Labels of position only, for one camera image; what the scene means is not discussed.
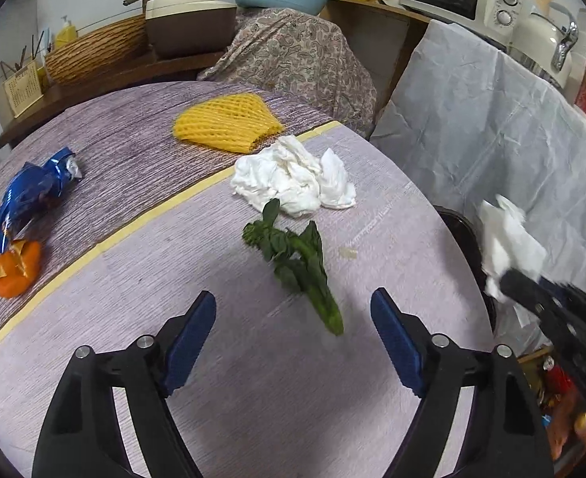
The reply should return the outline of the wooden utensil holder box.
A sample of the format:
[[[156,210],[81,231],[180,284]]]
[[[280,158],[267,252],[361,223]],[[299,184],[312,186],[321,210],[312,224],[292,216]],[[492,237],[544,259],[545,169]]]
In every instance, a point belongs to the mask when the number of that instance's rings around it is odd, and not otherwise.
[[[4,76],[3,92],[12,116],[18,118],[43,96],[38,64],[29,56],[28,59],[22,58],[14,67],[5,62],[0,62],[0,67]]]

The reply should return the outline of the brown cream rice cooker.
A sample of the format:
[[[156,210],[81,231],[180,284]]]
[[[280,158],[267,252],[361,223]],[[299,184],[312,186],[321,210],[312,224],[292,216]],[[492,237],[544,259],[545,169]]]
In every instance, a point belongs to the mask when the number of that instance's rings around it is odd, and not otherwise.
[[[145,22],[161,59],[223,52],[235,36],[237,6],[223,0],[149,0]]]

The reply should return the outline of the floral patterned cloth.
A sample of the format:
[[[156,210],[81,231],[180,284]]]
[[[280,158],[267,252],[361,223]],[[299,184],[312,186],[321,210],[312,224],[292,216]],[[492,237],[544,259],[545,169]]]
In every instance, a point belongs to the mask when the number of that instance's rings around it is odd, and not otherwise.
[[[376,88],[341,29],[293,9],[240,11],[225,54],[198,78],[295,97],[362,136],[374,126]]]

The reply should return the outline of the green leafy vegetable scrap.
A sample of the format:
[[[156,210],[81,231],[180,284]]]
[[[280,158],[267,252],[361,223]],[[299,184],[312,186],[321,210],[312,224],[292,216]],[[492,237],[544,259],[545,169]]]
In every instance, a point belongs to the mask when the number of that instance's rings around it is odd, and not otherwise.
[[[336,337],[343,335],[343,317],[329,288],[317,224],[310,220],[302,233],[282,230],[276,226],[279,213],[280,201],[271,199],[261,219],[244,226],[244,244],[258,249],[272,263],[274,275],[286,289],[307,296],[328,332]]]

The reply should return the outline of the orange peel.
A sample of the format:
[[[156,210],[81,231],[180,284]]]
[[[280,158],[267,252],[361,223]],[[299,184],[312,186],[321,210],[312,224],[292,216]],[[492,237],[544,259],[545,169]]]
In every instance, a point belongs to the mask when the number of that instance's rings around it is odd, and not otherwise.
[[[0,297],[23,295],[40,274],[42,247],[38,241],[17,239],[0,255]]]

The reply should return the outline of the woven wicker basket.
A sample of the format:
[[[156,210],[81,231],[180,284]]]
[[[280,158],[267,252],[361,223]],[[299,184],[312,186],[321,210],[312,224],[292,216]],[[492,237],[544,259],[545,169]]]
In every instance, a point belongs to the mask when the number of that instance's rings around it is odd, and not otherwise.
[[[80,84],[141,56],[148,46],[144,16],[132,16],[100,27],[45,55],[45,69],[57,85]]]

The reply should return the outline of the crumpled white tissue pile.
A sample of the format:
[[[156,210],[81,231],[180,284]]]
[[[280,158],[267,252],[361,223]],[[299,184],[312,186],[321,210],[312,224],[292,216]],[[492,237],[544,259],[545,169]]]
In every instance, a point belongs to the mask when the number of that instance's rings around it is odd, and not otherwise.
[[[238,158],[230,185],[255,210],[262,212],[277,199],[280,210],[293,218],[357,204],[343,160],[332,149],[317,158],[294,136],[282,136],[258,153]]]

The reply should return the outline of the dark trash bin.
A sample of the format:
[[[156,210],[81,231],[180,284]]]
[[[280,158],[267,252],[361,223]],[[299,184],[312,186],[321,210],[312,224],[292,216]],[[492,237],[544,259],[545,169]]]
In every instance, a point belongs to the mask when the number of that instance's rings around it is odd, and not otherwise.
[[[480,243],[478,243],[478,236],[469,220],[463,217],[462,214],[439,205],[435,205],[434,208],[449,229],[449,232],[452,233],[455,242],[469,265],[476,284],[481,291],[488,319],[490,320],[490,329],[495,331],[497,319],[495,299],[487,295],[484,290],[486,274],[482,269],[482,253]]]

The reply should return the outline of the cream electric kettle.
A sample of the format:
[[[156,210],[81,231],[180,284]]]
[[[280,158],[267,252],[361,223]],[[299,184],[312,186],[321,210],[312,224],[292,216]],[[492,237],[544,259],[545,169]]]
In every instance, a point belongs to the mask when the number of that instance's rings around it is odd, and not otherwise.
[[[528,71],[564,91],[572,71],[570,51],[579,39],[579,28],[566,6],[550,2],[549,7],[564,14],[568,26],[560,28],[546,16],[533,12],[515,26],[507,53]]]

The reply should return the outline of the yellow foam fruit net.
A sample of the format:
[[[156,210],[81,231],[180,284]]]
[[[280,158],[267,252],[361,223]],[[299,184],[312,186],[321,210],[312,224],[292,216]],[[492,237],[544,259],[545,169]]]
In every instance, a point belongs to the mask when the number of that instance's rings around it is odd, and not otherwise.
[[[205,100],[186,109],[173,125],[179,141],[238,154],[251,154],[283,131],[265,100],[254,93]]]

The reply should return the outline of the blue snack wrapper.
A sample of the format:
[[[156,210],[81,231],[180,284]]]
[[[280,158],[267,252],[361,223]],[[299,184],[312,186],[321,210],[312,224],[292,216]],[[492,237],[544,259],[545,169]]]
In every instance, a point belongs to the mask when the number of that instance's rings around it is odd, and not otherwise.
[[[26,162],[10,181],[0,204],[0,254],[33,218],[54,206],[82,178],[76,154],[68,147],[43,165]]]

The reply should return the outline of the dark wooden counter shelf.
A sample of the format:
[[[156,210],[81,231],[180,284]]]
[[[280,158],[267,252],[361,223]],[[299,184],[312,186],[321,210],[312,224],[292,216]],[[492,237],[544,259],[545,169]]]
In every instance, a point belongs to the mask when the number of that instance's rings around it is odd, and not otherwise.
[[[149,51],[83,83],[70,86],[54,84],[35,105],[13,119],[3,130],[0,149],[6,146],[15,148],[44,123],[81,102],[148,83],[194,80],[199,72],[213,67],[222,56],[223,52],[213,52],[159,59],[155,52]]]

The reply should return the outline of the wooden side cabinet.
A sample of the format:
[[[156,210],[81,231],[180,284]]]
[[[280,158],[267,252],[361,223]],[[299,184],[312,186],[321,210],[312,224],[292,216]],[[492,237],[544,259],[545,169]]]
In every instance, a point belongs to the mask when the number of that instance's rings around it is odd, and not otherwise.
[[[373,1],[329,0],[320,16],[337,25],[372,77],[376,111],[387,105],[430,18]]]

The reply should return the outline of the purple striped table mat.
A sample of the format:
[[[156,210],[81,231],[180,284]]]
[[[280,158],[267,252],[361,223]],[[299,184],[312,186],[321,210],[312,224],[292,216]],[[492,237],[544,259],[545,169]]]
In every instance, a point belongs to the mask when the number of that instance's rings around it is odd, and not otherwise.
[[[253,93],[289,134],[331,121],[298,97],[238,83],[182,81],[128,88],[82,102],[38,128],[0,163],[0,204],[27,162],[43,164],[64,147],[82,179],[25,230],[42,244],[38,280],[21,297],[0,298],[0,330],[49,280],[136,217],[235,163],[235,154],[181,143],[177,117],[217,96]]]

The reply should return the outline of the white wrinkled cover sheet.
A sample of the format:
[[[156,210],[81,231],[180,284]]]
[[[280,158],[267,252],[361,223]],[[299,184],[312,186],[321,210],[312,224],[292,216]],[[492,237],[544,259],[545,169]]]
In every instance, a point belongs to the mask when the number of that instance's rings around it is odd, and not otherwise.
[[[433,21],[370,140],[431,203],[470,220],[508,199],[546,248],[543,274],[586,291],[586,122],[549,83]]]

